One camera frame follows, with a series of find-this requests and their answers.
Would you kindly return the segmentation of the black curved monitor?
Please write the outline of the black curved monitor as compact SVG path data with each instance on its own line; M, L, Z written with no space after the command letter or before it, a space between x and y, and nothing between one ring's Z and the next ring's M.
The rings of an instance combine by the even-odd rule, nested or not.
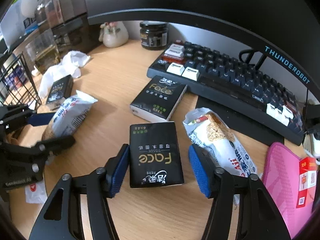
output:
M319 96L319 0L85 0L90 24L166 21L244 43Z

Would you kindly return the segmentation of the crumpled white tissue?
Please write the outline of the crumpled white tissue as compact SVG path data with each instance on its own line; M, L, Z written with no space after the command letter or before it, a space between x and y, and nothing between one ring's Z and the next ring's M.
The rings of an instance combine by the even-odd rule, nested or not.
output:
M71 75L73 78L79 78L80 68L84 67L90 59L91 56L80 51L69 51L59 64L49 67L43 74L38 90L39 97L46 98L53 83L65 76Z

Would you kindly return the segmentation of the dark mechanical keyboard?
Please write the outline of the dark mechanical keyboard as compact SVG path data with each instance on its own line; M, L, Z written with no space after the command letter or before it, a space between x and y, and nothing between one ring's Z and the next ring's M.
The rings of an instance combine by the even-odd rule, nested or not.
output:
M147 76L183 83L193 94L243 114L296 145L303 142L304 122L295 95L227 54L177 40L151 64Z

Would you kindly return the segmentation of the smoky acrylic organizer box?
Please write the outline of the smoky acrylic organizer box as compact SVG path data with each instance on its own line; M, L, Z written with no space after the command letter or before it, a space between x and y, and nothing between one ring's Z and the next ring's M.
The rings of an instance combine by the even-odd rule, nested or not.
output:
M100 27L88 23L85 0L39 0L35 16L41 33L52 31L61 56L71 50L88 53L100 44Z

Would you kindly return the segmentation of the white sachet red logo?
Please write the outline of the white sachet red logo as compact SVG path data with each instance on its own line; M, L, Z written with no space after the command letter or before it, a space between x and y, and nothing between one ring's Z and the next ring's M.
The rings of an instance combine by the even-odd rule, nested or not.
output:
M44 204L47 200L47 191L44 179L24 187L25 201L29 204Z

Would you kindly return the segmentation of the pink mouse mat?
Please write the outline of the pink mouse mat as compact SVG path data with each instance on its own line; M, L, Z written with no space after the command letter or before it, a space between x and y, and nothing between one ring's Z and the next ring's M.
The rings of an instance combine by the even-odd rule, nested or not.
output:
M295 237L312 214L313 203L296 208L299 188L299 162L285 145L275 142L267 152L262 181L279 209L290 237Z

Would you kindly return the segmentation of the red cigarette pack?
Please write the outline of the red cigarette pack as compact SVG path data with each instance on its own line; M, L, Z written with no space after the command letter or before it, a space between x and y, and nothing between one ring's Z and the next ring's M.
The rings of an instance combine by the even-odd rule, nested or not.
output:
M317 164L313 157L306 157L299 162L299 188L296 208L313 203L317 183Z

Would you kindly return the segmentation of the clear plastic cup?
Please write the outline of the clear plastic cup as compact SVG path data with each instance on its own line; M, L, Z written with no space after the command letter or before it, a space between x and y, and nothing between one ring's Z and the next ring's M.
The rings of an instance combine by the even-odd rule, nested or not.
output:
M49 67L57 65L61 61L51 29L40 33L25 48L34 66L41 74L44 74Z

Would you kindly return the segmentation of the small ceramic vase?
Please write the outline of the small ceramic vase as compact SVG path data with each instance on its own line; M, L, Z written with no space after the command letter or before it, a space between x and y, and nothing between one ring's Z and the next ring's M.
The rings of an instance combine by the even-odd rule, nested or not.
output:
M117 48L126 44L129 33L123 22L105 22L100 25L99 41L107 48Z

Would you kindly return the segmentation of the cereal bar snack packet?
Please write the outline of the cereal bar snack packet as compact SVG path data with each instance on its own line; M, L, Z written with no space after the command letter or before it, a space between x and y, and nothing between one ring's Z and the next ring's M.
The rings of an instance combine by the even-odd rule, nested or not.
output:
M42 134L42 140L73 135L88 115L95 97L76 90L76 94L67 98L54 113Z
M212 110L201 107L188 112L183 126L191 142L204 149L215 166L241 177L257 173L257 166L245 148Z

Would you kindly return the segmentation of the dark glass jar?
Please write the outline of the dark glass jar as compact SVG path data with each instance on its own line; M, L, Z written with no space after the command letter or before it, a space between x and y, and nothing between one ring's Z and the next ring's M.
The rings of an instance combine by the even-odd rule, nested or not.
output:
M142 21L140 26L141 45L147 50L162 50L168 44L168 23Z

